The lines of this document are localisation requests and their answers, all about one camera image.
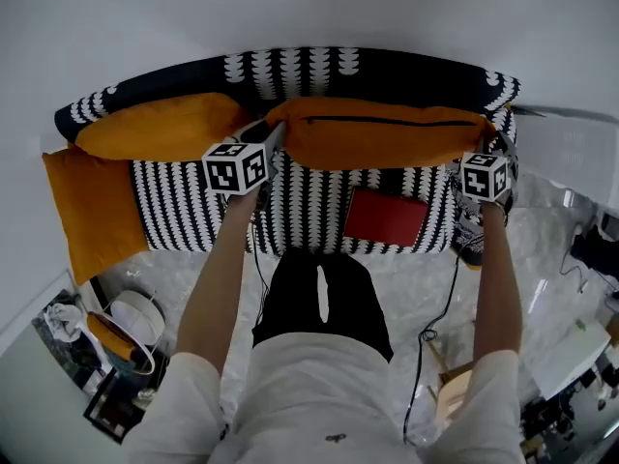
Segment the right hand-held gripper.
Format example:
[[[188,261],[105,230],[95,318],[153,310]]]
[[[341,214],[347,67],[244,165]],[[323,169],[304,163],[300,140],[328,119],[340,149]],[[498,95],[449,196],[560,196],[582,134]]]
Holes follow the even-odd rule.
[[[484,125],[475,152],[465,152],[460,162],[461,192],[476,202],[507,204],[518,177],[516,145],[503,131],[490,139]]]

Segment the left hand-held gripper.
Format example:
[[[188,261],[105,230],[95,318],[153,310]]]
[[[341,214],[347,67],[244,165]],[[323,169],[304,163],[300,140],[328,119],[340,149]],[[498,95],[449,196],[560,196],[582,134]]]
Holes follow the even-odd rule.
[[[212,145],[202,156],[207,187],[223,196],[244,196],[259,189],[256,209],[264,210],[277,173],[274,158],[285,133],[285,122],[272,127],[261,119]]]

